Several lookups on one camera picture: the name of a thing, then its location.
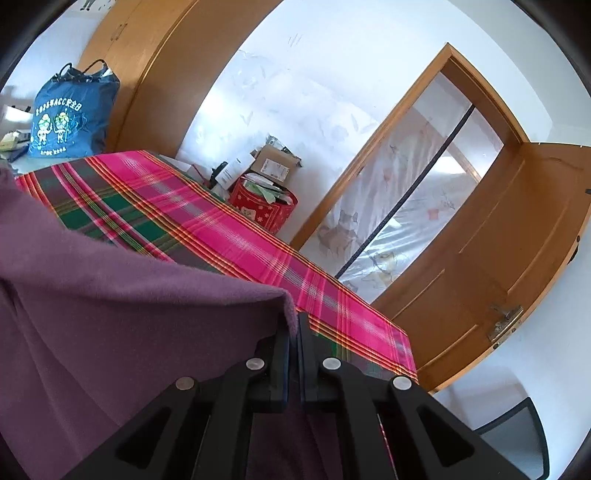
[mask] purple blanket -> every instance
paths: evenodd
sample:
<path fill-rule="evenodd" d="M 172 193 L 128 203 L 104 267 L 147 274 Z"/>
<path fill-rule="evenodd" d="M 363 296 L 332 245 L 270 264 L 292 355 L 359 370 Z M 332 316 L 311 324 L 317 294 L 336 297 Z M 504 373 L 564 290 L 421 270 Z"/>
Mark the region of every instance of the purple blanket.
<path fill-rule="evenodd" d="M 274 333 L 291 297 L 63 228 L 0 169 L 0 432 L 33 480 L 56 480 L 178 377 L 206 380 Z M 256 417 L 249 478 L 339 475 L 334 424 Z"/>

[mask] white label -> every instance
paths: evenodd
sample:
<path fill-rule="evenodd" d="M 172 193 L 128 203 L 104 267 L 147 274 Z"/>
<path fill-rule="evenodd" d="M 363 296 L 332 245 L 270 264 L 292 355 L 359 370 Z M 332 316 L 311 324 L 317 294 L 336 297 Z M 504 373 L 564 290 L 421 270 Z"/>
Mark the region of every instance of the white label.
<path fill-rule="evenodd" d="M 287 174 L 290 172 L 290 169 L 287 168 L 285 165 L 281 165 L 276 161 L 272 161 L 271 159 L 267 158 L 265 163 L 263 163 L 261 173 L 265 175 L 269 175 L 276 180 L 285 181 L 287 178 Z"/>
<path fill-rule="evenodd" d="M 250 167 L 254 161 L 255 159 L 250 154 L 230 160 L 224 169 L 217 175 L 217 182 L 222 188 L 229 190 L 234 182 L 237 181 L 238 177 L 246 172 L 248 167 Z"/>

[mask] bed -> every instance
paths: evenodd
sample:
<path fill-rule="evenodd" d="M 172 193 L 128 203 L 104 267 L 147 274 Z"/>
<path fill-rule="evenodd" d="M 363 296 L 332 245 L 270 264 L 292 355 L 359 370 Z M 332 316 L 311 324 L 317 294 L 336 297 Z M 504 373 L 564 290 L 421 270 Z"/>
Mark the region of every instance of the bed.
<path fill-rule="evenodd" d="M 17 177 L 65 227 L 163 261 L 287 290 L 333 354 L 416 379 L 408 336 L 355 293 L 164 160 L 130 151 Z"/>

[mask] wooden wardrobe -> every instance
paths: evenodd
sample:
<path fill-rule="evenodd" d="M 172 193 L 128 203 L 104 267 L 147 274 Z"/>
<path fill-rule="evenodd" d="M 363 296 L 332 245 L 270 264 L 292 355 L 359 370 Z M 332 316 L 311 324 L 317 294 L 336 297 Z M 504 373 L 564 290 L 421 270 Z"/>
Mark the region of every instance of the wooden wardrobe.
<path fill-rule="evenodd" d="M 280 0 L 117 0 L 79 68 L 104 59 L 121 81 L 108 151 L 175 156 L 228 61 Z"/>

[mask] cardboard box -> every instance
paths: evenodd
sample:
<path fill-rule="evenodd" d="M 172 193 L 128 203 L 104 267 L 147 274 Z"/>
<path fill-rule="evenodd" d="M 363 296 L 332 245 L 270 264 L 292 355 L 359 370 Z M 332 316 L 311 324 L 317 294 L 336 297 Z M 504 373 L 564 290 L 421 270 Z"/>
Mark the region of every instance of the cardboard box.
<path fill-rule="evenodd" d="M 251 170 L 285 187 L 290 174 L 298 167 L 298 162 L 299 160 L 292 155 L 265 145 L 252 164 Z"/>

